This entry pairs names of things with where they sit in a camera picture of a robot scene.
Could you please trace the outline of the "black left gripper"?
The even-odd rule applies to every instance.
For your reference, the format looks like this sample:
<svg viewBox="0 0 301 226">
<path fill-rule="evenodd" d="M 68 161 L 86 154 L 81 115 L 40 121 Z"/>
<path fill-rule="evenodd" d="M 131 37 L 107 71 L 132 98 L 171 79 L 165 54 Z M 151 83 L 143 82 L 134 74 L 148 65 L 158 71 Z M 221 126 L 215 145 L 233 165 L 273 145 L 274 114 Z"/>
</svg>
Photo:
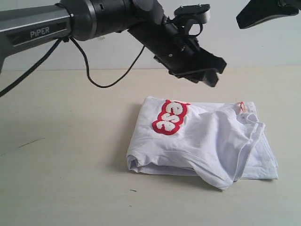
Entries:
<svg viewBox="0 0 301 226">
<path fill-rule="evenodd" d="M 154 54 L 170 75 L 214 88 L 227 66 L 225 60 L 201 48 L 196 38 L 187 38 L 173 24 L 140 22 L 128 32 Z"/>
</svg>

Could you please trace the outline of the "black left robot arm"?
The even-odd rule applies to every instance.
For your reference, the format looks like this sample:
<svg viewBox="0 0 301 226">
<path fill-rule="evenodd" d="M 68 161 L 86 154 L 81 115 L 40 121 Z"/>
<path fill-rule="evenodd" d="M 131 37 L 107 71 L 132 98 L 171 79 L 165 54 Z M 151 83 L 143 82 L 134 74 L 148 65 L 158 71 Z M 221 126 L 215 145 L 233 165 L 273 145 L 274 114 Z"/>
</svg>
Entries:
<svg viewBox="0 0 301 226">
<path fill-rule="evenodd" d="M 214 87 L 227 64 L 189 33 L 193 25 L 207 22 L 209 10 L 208 4 L 179 7 L 170 19 L 156 0 L 62 0 L 2 11 L 0 59 L 53 40 L 86 41 L 128 31 L 171 75 Z"/>
</svg>

